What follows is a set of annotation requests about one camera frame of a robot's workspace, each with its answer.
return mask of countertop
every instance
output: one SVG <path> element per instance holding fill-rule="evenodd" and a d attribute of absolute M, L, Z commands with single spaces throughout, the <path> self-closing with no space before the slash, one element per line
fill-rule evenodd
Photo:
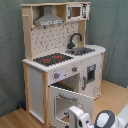
<path fill-rule="evenodd" d="M 58 63 L 58 64 L 55 64 L 55 65 L 51 65 L 49 67 L 46 67 L 46 66 L 43 66 L 41 64 L 38 64 L 36 62 L 31 62 L 27 59 L 24 59 L 23 62 L 28 64 L 28 65 L 31 65 L 39 70 L 42 70 L 42 71 L 45 71 L 45 72 L 48 72 L 52 69 L 56 69 L 58 67 L 63 67 L 65 65 L 68 65 L 68 64 L 71 64 L 71 63 L 75 63 L 75 62 L 78 62 L 78 61 L 82 61 L 84 59 L 88 59 L 90 57 L 93 57 L 93 56 L 96 56 L 96 55 L 99 55 L 101 53 L 104 53 L 105 52 L 105 48 L 101 47 L 101 46 L 97 46 L 97 45 L 86 45 L 86 48 L 91 48 L 91 49 L 94 49 L 95 52 L 90 52 L 88 54 L 85 54 L 85 55 L 81 55 L 81 56 L 74 56 L 74 55 L 71 55 L 71 54 L 67 54 L 65 53 L 65 51 L 62 51 L 61 54 L 64 54 L 64 55 L 67 55 L 67 56 L 70 56 L 70 57 L 73 57 L 73 59 L 71 60 L 67 60 L 65 62 L 62 62 L 62 63 Z"/>

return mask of backsplash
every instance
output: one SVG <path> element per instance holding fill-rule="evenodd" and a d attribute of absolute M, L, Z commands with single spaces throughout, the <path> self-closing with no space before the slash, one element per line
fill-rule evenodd
<path fill-rule="evenodd" d="M 78 33 L 79 22 L 65 23 L 39 28 L 31 31 L 33 59 L 67 49 L 70 37 Z M 73 38 L 78 46 L 78 36 Z"/>

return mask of toy sink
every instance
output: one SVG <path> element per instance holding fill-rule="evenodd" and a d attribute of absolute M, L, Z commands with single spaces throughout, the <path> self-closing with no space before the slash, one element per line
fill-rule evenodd
<path fill-rule="evenodd" d="M 91 48 L 86 48 L 86 47 L 77 47 L 77 48 L 73 48 L 73 49 L 68 49 L 65 51 L 65 53 L 68 54 L 72 54 L 72 55 L 84 55 L 84 54 L 88 54 L 90 52 L 94 52 L 94 49 Z"/>

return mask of wooden play kitchen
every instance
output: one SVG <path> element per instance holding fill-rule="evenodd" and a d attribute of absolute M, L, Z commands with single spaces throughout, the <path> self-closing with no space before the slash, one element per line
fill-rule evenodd
<path fill-rule="evenodd" d="M 101 95 L 105 49 L 85 46 L 90 2 L 23 4 L 26 108 L 44 124 L 57 128 L 69 107 L 93 114 Z"/>

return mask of stovetop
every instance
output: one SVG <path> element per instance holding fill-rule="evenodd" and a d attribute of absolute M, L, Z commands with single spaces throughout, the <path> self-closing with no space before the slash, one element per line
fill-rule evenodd
<path fill-rule="evenodd" d="M 61 63 L 70 59 L 73 59 L 73 57 L 63 55 L 61 53 L 54 53 L 44 57 L 36 58 L 33 61 L 48 67 L 50 65 Z"/>

